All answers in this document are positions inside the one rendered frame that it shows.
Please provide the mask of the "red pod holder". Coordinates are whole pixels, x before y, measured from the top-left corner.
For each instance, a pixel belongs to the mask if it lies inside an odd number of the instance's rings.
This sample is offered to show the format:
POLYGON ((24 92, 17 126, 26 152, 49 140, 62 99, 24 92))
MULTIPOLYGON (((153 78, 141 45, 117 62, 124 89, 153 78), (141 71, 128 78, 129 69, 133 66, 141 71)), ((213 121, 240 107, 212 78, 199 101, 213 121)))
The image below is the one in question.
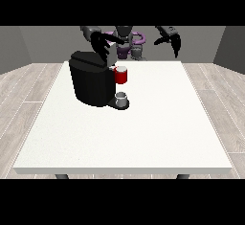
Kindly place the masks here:
POLYGON ((124 84, 127 82, 127 68, 125 66, 117 66, 114 69, 115 82, 118 84, 124 84))

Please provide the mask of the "small grey cup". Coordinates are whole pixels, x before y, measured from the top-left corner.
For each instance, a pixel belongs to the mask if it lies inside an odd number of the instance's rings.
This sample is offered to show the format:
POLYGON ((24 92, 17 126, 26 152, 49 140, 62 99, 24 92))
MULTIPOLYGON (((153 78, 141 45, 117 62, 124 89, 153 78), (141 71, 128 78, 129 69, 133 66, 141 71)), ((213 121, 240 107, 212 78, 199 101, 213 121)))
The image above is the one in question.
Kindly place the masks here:
POLYGON ((115 99, 116 99, 116 105, 118 107, 124 107, 127 104, 127 96, 124 92, 118 92, 115 95, 115 99))

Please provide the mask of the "pale grey machine lid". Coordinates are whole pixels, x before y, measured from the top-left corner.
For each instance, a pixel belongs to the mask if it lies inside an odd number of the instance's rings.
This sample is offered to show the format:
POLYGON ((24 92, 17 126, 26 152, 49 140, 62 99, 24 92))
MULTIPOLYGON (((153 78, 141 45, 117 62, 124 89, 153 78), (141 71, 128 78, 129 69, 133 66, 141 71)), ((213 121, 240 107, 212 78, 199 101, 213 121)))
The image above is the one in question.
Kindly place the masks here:
POLYGON ((108 48, 109 54, 107 55, 107 66, 111 67, 117 62, 117 44, 115 42, 109 42, 108 48))

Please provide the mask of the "black coffee machine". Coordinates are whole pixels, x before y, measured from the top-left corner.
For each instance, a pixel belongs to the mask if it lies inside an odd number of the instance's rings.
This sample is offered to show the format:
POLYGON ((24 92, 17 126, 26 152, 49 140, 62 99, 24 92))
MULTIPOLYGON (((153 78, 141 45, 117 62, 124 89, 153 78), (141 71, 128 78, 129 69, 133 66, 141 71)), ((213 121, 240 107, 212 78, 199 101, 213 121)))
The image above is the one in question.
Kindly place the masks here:
POLYGON ((118 110, 129 107, 129 100, 116 98, 115 72, 95 52, 76 51, 71 55, 69 67, 76 97, 96 107, 111 106, 118 110))

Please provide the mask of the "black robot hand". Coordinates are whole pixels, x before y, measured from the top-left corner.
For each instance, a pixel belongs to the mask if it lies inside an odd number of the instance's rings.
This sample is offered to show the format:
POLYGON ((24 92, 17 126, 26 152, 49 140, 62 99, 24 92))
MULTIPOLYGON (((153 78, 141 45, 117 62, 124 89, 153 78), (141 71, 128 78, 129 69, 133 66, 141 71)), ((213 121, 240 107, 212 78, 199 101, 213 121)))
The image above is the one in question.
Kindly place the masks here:
POLYGON ((109 48, 110 45, 108 41, 116 42, 117 44, 124 44, 124 41, 112 34, 102 34, 100 32, 93 32, 90 36, 92 48, 96 53, 98 53, 101 59, 106 62, 109 51, 106 48, 109 48))
POLYGON ((154 44, 159 45, 162 43, 170 43, 175 57, 178 57, 181 49, 181 36, 178 32, 174 35, 168 35, 164 30, 164 26, 156 26, 156 29, 159 31, 161 36, 154 41, 154 44))

